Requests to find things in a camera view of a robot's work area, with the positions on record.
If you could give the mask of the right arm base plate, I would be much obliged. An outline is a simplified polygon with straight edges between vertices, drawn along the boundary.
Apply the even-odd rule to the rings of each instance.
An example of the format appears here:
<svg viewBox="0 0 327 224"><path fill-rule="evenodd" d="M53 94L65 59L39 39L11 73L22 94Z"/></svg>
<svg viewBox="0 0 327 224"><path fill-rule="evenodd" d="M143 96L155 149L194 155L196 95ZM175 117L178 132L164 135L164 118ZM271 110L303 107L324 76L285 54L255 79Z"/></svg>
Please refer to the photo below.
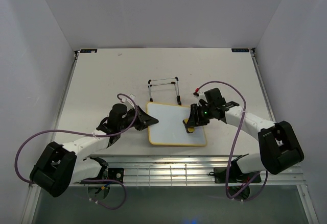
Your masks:
<svg viewBox="0 0 327 224"><path fill-rule="evenodd" d="M226 167L214 167L209 176L214 178L214 182L217 184L225 183L226 181ZM247 183L253 178L255 172L251 173L235 173L232 170L229 172L228 182L229 183Z"/></svg>

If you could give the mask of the yellow black whiteboard eraser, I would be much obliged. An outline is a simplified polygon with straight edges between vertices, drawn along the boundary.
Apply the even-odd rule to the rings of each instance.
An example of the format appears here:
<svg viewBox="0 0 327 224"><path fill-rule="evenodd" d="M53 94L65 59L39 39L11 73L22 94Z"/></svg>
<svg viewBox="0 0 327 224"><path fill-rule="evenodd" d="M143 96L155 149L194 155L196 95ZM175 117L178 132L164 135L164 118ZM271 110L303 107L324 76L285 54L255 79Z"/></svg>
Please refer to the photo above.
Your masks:
<svg viewBox="0 0 327 224"><path fill-rule="evenodd" d="M185 127L186 132L189 133L189 134L195 132L195 128L191 128L191 127L190 128L187 128L186 127L187 122L188 122L188 119L184 119L183 120L183 125Z"/></svg>

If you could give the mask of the yellow framed whiteboard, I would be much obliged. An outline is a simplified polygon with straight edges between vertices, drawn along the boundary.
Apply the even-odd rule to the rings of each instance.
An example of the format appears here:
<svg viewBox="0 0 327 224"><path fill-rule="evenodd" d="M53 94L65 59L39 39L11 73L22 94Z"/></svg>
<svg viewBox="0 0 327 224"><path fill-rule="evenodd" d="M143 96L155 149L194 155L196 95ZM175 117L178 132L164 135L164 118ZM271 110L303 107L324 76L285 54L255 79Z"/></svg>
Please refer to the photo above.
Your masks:
<svg viewBox="0 0 327 224"><path fill-rule="evenodd" d="M189 106L148 102L146 112L158 120L158 123L148 127L152 145L206 146L204 127L195 128L193 133L186 132L183 120L190 115Z"/></svg>

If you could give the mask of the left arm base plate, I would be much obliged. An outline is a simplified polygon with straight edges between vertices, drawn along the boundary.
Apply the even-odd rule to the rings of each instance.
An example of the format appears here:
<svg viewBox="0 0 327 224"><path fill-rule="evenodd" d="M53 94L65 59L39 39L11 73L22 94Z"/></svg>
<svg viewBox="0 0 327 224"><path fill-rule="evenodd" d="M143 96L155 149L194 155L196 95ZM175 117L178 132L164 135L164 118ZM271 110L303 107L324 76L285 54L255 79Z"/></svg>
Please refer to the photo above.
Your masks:
<svg viewBox="0 0 327 224"><path fill-rule="evenodd" d="M81 184L117 184L124 181L123 168L106 168L101 169L96 177L85 178L80 181Z"/></svg>

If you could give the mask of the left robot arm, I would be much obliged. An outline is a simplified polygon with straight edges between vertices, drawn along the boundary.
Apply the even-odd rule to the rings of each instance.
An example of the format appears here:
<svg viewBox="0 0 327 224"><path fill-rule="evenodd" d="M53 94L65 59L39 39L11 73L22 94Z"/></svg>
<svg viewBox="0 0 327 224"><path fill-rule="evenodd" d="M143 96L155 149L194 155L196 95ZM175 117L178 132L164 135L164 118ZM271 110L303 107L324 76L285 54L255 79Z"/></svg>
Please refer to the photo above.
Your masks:
<svg viewBox="0 0 327 224"><path fill-rule="evenodd" d="M120 133L128 127L142 131L158 122L139 106L128 108L115 104L92 136L63 144L50 142L34 165L30 180L53 197L60 196L71 183L111 180L113 174L108 163L93 155L116 143Z"/></svg>

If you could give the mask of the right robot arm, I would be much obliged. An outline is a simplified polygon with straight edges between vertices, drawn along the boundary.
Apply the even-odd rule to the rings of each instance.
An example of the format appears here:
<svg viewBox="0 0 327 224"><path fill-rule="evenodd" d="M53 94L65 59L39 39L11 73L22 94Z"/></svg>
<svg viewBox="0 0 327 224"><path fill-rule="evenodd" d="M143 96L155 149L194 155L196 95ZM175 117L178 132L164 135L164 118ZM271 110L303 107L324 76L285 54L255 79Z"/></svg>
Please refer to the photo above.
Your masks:
<svg viewBox="0 0 327 224"><path fill-rule="evenodd" d="M227 102L218 88L206 92L195 91L197 103L191 104L190 115L183 121L187 133L206 126L212 119L237 127L259 144L259 152L230 160L225 178L244 181L249 174L267 171L273 175L304 160L304 153L290 123L274 122L246 112L240 104Z"/></svg>

